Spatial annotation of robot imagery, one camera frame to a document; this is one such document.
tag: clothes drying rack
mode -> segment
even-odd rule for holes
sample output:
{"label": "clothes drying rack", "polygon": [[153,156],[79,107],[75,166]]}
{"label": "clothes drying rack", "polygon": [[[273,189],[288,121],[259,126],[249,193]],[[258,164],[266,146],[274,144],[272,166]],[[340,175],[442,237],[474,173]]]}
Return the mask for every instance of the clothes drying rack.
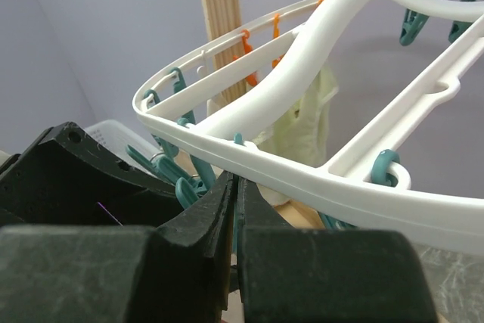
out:
{"label": "clothes drying rack", "polygon": [[[483,199],[412,191],[410,175],[398,163],[388,170],[398,180],[395,188],[368,182],[382,151],[397,149],[434,107],[458,93],[459,79],[484,52],[484,2],[392,0],[420,14],[473,25],[323,166],[265,153],[250,141],[304,94],[344,29],[369,1],[324,0],[318,6],[320,0],[305,0],[253,20],[164,67],[137,90],[132,106],[152,134],[317,211],[362,228],[397,230],[417,243],[484,256]],[[167,87],[179,71],[206,67],[207,60],[239,44],[247,36],[244,31],[257,33],[272,27],[276,15],[283,20],[308,11],[314,12],[305,23],[149,107],[154,96],[145,97],[147,92]],[[282,54],[250,92],[196,125],[177,123]]]}

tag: wooden post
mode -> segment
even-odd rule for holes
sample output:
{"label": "wooden post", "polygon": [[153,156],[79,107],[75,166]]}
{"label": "wooden post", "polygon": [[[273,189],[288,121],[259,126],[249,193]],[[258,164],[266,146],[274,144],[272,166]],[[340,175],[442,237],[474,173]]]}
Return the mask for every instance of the wooden post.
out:
{"label": "wooden post", "polygon": [[[202,0],[205,14],[206,32],[209,41],[231,32],[242,25],[240,19],[239,0]],[[242,57],[244,48],[242,42],[215,56],[215,69],[224,67],[234,60],[234,56]],[[222,92],[224,99],[231,103],[247,91],[245,80],[242,80]]]}

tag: screw hole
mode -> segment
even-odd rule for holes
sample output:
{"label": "screw hole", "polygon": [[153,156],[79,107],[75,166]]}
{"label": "screw hole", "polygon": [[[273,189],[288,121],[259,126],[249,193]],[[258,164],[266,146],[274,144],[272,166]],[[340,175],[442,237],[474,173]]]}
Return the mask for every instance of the screw hole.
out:
{"label": "screw hole", "polygon": [[124,170],[125,172],[128,172],[131,169],[131,166],[124,160],[119,160],[117,163],[118,163],[118,167],[121,170]]}
{"label": "screw hole", "polygon": [[69,138],[69,140],[72,141],[72,143],[75,143],[75,144],[78,144],[81,142],[81,135],[79,135],[79,133],[77,132],[70,132],[67,137]]}

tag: gray wall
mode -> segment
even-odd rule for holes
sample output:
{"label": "gray wall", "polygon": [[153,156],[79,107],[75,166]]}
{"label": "gray wall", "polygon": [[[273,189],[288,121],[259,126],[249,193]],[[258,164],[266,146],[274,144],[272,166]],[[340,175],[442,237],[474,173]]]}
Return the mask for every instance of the gray wall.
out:
{"label": "gray wall", "polygon": [[37,0],[0,0],[0,150],[22,152],[44,129],[95,122]]}
{"label": "gray wall", "polygon": [[[131,110],[140,84],[206,41],[200,0],[39,0],[95,116],[136,131]],[[298,0],[240,0],[244,21]],[[375,0],[331,54],[341,92],[331,109],[330,154],[448,47],[451,22],[431,19],[417,41],[399,45],[404,9]],[[484,65],[464,77],[460,94],[435,110],[400,149],[415,189],[484,197]]]}

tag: white plastic basket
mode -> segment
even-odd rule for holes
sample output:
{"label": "white plastic basket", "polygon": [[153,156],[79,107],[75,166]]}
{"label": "white plastic basket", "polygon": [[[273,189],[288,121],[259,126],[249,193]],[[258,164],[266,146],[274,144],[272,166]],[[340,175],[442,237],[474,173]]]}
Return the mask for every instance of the white plastic basket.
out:
{"label": "white plastic basket", "polygon": [[128,153],[126,153],[126,145],[131,145],[148,159],[160,152],[160,150],[149,141],[143,139],[141,136],[116,120],[101,121],[100,123],[86,128],[85,132],[111,153],[117,155],[129,165],[142,169],[145,172],[148,171],[136,163]]}

